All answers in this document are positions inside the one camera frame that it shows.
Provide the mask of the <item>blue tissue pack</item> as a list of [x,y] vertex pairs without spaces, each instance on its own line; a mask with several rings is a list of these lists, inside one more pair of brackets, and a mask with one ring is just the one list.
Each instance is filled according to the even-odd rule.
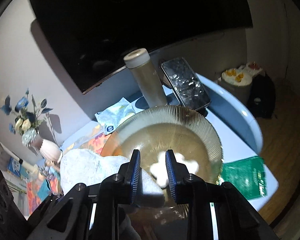
[[123,122],[135,115],[132,104],[125,98],[95,114],[97,122],[103,127],[104,135],[113,133]]

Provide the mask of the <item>black monitor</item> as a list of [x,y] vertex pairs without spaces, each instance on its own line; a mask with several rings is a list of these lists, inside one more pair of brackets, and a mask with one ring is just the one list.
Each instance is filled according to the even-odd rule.
[[55,55],[82,93],[152,52],[194,37],[251,28],[247,0],[30,0]]

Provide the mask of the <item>white fluffy pad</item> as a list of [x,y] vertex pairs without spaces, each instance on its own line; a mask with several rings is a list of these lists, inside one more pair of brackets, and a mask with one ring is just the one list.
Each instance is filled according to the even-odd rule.
[[[76,184],[87,186],[101,183],[116,174],[120,166],[129,162],[124,156],[102,157],[91,150],[74,149],[66,153],[60,164],[61,188],[67,194]],[[151,176],[141,170],[135,203],[141,207],[159,208],[165,205],[163,190]]]

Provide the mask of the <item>white box with red item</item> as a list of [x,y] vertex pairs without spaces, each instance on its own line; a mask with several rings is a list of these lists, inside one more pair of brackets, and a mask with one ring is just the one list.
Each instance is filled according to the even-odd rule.
[[258,75],[265,75],[264,69],[262,69],[256,62],[246,63],[245,65],[241,65],[239,70],[249,74],[252,78]]

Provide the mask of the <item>black backpack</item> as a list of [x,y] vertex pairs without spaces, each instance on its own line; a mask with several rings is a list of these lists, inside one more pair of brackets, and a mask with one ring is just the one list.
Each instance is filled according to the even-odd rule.
[[257,75],[253,78],[247,108],[256,118],[271,119],[275,110],[276,89],[270,76]]

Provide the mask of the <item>green foil packet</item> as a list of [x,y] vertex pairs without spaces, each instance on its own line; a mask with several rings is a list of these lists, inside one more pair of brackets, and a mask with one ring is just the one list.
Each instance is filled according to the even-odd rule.
[[266,173],[261,157],[224,163],[217,185],[225,181],[232,183],[247,200],[267,196]]

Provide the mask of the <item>ribbed pink vase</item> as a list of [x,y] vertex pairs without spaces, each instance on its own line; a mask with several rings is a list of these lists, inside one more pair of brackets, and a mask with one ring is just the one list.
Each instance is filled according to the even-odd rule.
[[37,149],[46,160],[57,164],[61,161],[63,153],[54,142],[37,135],[31,146]]

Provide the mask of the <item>blue white artificial flowers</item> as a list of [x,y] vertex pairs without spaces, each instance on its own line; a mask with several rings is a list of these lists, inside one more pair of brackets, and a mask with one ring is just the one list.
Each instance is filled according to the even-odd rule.
[[39,138],[39,126],[46,121],[46,117],[43,115],[47,115],[53,110],[47,107],[46,99],[37,104],[34,96],[30,96],[28,89],[14,107],[11,105],[11,97],[6,96],[0,109],[6,116],[14,116],[14,123],[9,124],[9,130],[11,133],[18,133],[21,136],[21,142],[25,147],[35,147],[33,144]]

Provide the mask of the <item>plate with orange slices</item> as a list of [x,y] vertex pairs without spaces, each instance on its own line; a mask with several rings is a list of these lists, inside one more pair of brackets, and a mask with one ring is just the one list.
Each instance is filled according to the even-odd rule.
[[248,86],[252,83],[252,77],[242,69],[231,68],[222,72],[221,78],[226,83],[239,87]]

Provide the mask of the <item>amber ribbed glass bowl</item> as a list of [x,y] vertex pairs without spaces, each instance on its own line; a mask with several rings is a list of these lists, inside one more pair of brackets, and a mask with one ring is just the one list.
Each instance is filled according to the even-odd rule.
[[196,175],[208,183],[217,183],[223,165],[221,140],[212,124],[198,112],[181,106],[160,106],[128,118],[105,143],[103,157],[130,158],[141,153],[141,168],[149,172],[158,155],[167,150],[196,161]]

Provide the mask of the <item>white desk lamp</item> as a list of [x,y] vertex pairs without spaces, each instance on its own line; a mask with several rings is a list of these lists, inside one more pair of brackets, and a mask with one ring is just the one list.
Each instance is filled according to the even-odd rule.
[[6,152],[10,157],[15,159],[22,167],[24,167],[29,174],[35,174],[38,172],[38,166],[31,165],[30,163],[26,162],[24,159],[19,158],[14,152],[10,151],[4,144],[0,142],[0,146],[2,147],[3,151]]

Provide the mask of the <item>beige thermos bottle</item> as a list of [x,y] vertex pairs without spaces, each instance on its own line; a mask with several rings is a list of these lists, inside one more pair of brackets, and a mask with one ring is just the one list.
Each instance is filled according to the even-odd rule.
[[166,95],[148,51],[145,48],[134,50],[123,60],[132,72],[149,107],[167,105]]

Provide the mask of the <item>row of books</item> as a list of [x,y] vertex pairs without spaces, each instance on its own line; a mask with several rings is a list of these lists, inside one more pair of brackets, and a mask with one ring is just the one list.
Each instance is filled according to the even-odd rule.
[[28,171],[19,163],[19,161],[15,160],[13,157],[10,157],[8,165],[7,165],[7,171],[22,179],[22,180],[28,180],[29,179],[29,173]]

